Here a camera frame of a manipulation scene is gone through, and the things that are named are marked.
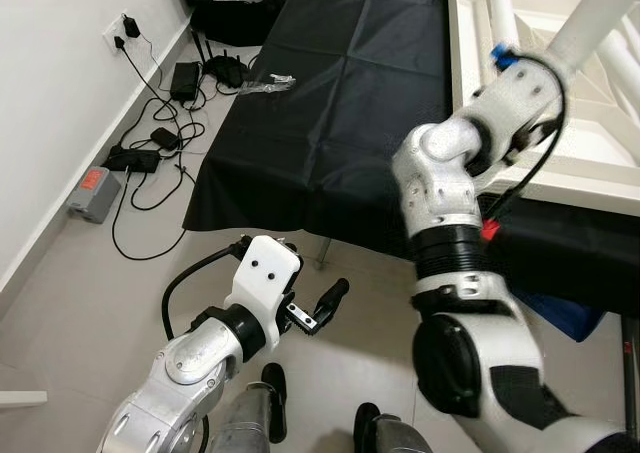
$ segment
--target table leg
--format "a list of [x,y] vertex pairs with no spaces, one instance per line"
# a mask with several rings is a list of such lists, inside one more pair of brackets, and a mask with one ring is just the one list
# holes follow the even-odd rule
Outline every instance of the table leg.
[[44,405],[46,391],[0,391],[0,409]]
[[324,258],[327,256],[327,250],[330,244],[331,238],[323,238],[320,251],[318,252],[318,256],[316,256],[316,261],[313,263],[313,267],[318,271],[324,268]]

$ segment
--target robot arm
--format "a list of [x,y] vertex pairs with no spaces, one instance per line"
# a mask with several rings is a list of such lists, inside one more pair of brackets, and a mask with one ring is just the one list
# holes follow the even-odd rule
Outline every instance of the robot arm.
[[571,415],[545,386],[540,349],[484,254],[476,201],[498,168],[539,141],[535,122],[564,100],[564,85],[633,1],[583,0],[544,54],[503,54],[503,73],[473,104],[415,128],[393,159],[418,278],[418,385],[485,452],[637,448],[616,426]]
[[236,245],[243,258],[225,309],[208,308],[158,352],[147,380],[112,417],[98,453],[188,453],[198,422],[241,365],[262,348],[273,351],[292,324],[315,334],[349,289],[339,280],[309,316],[292,302],[300,256],[268,236]]

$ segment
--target white wall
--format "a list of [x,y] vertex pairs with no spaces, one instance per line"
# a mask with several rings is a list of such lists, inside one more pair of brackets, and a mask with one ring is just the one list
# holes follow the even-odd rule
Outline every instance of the white wall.
[[0,291],[140,85],[102,38],[123,10],[156,57],[188,21],[181,0],[0,0]]

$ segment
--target black bag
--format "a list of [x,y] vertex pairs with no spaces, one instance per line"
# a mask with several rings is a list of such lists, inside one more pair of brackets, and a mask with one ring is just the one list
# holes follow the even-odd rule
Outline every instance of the black bag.
[[261,45],[269,35],[286,0],[187,0],[194,6],[191,26],[210,40],[233,46]]

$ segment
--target baseboard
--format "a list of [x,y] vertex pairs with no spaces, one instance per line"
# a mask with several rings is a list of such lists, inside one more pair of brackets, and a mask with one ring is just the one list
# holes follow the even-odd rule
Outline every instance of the baseboard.
[[[158,58],[163,71],[168,72],[170,67],[177,61],[178,56],[189,42],[189,38],[190,29],[189,20],[187,20],[169,42],[169,46],[167,46],[164,53]],[[145,79],[151,84],[157,83],[160,79],[160,70],[155,67]],[[78,184],[87,168],[91,165],[101,164],[107,158],[111,146],[120,138],[124,130],[135,121],[144,103],[150,97],[151,93],[141,82],[123,107],[120,115],[105,130],[95,148],[82,161],[74,177],[69,181],[67,187],[62,191],[52,208],[36,228],[30,241],[17,255],[0,282],[0,320],[4,318],[27,279],[67,223],[69,215],[65,202],[69,194]]]

